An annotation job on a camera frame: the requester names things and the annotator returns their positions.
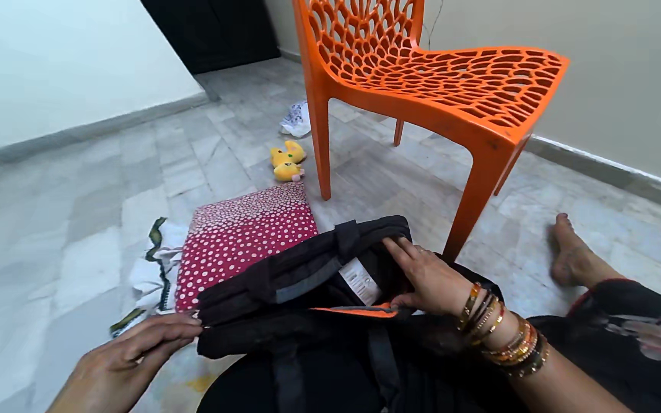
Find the beige wall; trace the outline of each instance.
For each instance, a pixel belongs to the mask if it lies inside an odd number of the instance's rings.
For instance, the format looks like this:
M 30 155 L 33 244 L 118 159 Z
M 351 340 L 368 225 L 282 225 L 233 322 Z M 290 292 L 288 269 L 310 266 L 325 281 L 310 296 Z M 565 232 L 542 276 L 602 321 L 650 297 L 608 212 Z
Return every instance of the beige wall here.
M 290 0 L 266 1 L 280 47 L 297 52 Z M 427 28 L 440 4 L 426 2 Z M 569 57 L 535 133 L 661 177 L 661 0 L 446 0 L 430 45 L 536 46 Z

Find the orange bag lining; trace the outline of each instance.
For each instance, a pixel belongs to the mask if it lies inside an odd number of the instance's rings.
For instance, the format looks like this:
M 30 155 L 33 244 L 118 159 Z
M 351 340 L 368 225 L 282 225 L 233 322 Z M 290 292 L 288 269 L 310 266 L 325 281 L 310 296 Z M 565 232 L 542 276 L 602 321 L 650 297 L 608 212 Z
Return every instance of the orange bag lining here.
M 341 314 L 362 315 L 364 317 L 393 318 L 397 316 L 397 310 L 391 309 L 390 303 L 367 307 L 333 307 L 313 309 L 328 312 L 338 312 Z

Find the pink polka dot cushion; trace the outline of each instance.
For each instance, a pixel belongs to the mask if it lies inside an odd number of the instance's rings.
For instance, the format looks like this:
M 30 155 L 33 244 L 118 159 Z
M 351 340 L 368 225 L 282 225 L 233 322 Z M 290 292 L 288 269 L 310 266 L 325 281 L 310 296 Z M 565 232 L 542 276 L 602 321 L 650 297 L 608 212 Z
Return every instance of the pink polka dot cushion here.
M 197 208 L 183 247 L 176 311 L 192 309 L 199 292 L 317 234 L 302 182 Z

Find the finger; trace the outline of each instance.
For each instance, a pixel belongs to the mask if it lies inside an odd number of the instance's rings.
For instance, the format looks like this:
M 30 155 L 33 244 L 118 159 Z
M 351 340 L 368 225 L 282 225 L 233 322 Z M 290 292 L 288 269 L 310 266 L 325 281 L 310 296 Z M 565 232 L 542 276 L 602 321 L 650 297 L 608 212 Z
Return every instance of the finger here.
M 419 299 L 415 293 L 400 294 L 391 301 L 391 305 L 418 309 Z
M 157 324 L 148 327 L 146 330 L 136 336 L 121 343 L 124 346 L 124 361 L 133 361 L 139 359 L 142 355 L 149 352 L 163 342 L 194 339 L 203 328 L 192 324 Z
M 139 371 L 138 386 L 144 386 L 146 389 L 150 384 L 154 376 L 164 365 L 168 362 L 170 357 L 181 348 L 192 343 L 192 339 L 179 339 L 173 341 L 163 342 L 157 347 L 153 348 L 149 353 L 145 354 L 145 358 L 140 363 L 140 366 L 137 368 Z
M 405 274 L 407 274 L 412 266 L 412 259 L 410 256 L 391 238 L 384 238 L 381 242 L 386 247 L 386 250 L 389 251 L 391 257 L 397 262 L 399 267 L 405 271 Z
M 420 252 L 415 248 L 415 245 L 410 242 L 409 239 L 404 237 L 399 237 L 397 239 L 397 244 L 402 247 L 403 250 L 410 256 L 412 259 L 420 258 Z
M 159 324 L 191 324 L 191 325 L 200 325 L 200 320 L 197 318 L 191 317 L 189 314 L 185 313 L 176 313 L 176 314 L 166 314 L 166 315 L 153 315 L 147 320 L 142 321 L 130 328 L 129 330 L 122 333 L 119 337 L 115 338 L 112 343 L 121 343 L 124 342 L 137 334 L 143 332 L 147 328 L 152 327 L 153 325 Z

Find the hand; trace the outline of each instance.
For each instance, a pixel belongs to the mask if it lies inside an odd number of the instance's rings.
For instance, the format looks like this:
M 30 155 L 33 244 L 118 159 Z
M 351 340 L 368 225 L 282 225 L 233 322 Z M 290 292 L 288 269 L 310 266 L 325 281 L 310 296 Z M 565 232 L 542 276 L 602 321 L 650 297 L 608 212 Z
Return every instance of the hand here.
M 402 294 L 392 300 L 393 306 L 461 316 L 471 293 L 472 282 L 431 251 L 413 245 L 407 238 L 400 237 L 396 241 L 384 238 L 382 242 L 415 287 L 414 293 Z
M 186 314 L 150 317 L 86 353 L 48 413 L 126 413 L 170 356 L 200 334 Z

